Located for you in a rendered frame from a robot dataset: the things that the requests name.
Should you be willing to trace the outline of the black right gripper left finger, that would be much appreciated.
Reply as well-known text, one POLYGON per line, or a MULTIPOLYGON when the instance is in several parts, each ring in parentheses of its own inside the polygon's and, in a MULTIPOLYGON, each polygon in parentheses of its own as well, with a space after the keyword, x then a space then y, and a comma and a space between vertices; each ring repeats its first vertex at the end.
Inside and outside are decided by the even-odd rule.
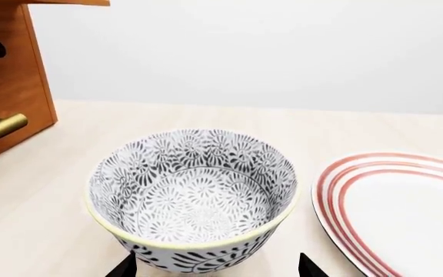
POLYGON ((136 277, 137 265, 136 257, 133 251, 113 268, 105 277, 136 277))

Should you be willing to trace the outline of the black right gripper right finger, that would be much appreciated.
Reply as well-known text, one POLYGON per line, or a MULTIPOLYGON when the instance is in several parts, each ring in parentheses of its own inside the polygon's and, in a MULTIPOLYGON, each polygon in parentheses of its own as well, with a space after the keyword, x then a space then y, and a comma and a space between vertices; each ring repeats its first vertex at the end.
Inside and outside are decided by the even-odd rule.
POLYGON ((299 256, 299 276, 300 277, 328 277, 305 253, 299 256))

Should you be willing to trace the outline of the white plate with red rings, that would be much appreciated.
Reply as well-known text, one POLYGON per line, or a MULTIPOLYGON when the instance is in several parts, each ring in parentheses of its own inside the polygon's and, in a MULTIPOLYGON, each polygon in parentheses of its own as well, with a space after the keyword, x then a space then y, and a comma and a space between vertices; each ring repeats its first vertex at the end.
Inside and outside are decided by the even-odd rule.
POLYGON ((328 237, 367 277, 443 277, 443 159, 376 152, 328 165, 311 187, 328 237))

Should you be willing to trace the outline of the white bowl with black floral pattern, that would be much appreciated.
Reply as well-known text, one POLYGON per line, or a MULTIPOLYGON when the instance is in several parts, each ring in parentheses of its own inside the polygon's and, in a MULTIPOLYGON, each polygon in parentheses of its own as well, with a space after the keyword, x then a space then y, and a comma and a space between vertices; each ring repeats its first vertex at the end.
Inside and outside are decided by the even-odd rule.
POLYGON ((89 214, 146 265, 210 274, 254 255, 286 219, 300 187, 267 142, 222 129, 155 133, 91 172, 89 214))

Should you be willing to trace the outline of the wooden cabinet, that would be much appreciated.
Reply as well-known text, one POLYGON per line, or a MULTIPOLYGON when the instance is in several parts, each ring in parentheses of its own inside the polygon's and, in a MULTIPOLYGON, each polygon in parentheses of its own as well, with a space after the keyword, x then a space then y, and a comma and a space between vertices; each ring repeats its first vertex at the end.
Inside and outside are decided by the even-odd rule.
POLYGON ((53 126, 57 115, 30 16, 30 4, 109 6, 110 0, 0 0, 0 118, 21 113, 28 124, 0 138, 0 154, 53 126))

